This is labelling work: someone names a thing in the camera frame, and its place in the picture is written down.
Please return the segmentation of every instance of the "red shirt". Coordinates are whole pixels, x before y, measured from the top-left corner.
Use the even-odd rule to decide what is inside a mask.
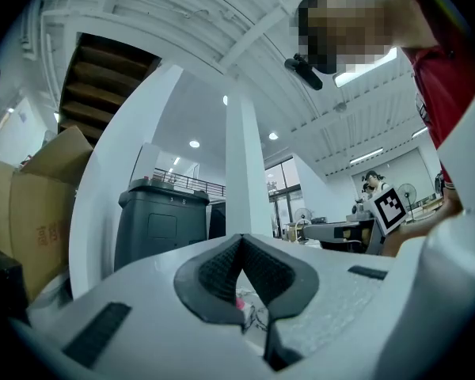
[[[417,2],[440,45],[403,48],[403,52],[412,63],[417,88],[424,99],[425,112],[420,115],[438,149],[475,96],[475,54],[459,28],[432,0]],[[444,168],[443,176],[451,188]]]

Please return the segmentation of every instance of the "fluorescent light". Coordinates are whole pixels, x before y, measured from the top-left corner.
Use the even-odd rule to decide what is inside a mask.
[[[418,130],[417,132],[414,132],[412,134],[412,138],[415,138],[416,136],[419,136],[420,134],[422,134],[423,132],[426,132],[427,130],[428,130],[428,127],[424,127],[421,130]]]
[[[361,157],[359,157],[359,158],[352,159],[352,160],[350,161],[350,164],[352,165],[352,164],[354,164],[354,163],[360,162],[360,161],[362,161],[363,159],[366,159],[366,158],[368,158],[368,157],[370,157],[370,156],[379,154],[379,153],[382,152],[382,151],[383,151],[383,148],[374,150],[373,152],[370,152],[369,154],[365,154],[365,155],[363,155],[363,156],[361,156]]]
[[[397,48],[394,47],[392,48],[387,55],[385,55],[383,58],[380,58],[378,61],[374,63],[369,63],[365,65],[355,65],[355,69],[350,72],[345,72],[340,74],[339,76],[336,76],[334,78],[334,82],[336,83],[336,86],[341,87],[346,85],[348,82],[351,82],[355,78],[358,78],[359,76],[362,76],[363,74],[369,72],[370,70],[373,70],[384,63],[390,62],[393,59],[396,59],[397,57]]]

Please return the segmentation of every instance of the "railing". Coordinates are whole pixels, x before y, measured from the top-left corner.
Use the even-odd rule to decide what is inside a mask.
[[[164,181],[173,186],[180,188],[187,188],[194,192],[205,192],[209,196],[226,197],[226,188],[220,184],[209,183],[208,181],[193,179],[188,176],[177,173],[169,173],[163,169],[155,169],[152,179],[157,181]]]

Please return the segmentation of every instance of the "security camera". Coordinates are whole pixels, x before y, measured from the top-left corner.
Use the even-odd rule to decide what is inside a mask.
[[[293,59],[287,59],[285,67],[314,90],[320,90],[324,85],[315,74],[313,67],[300,54],[295,54]]]

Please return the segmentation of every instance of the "staircase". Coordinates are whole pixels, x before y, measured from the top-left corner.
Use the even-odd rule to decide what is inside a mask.
[[[59,132],[75,125],[95,146],[127,97],[160,60],[136,47],[83,34],[63,86]]]

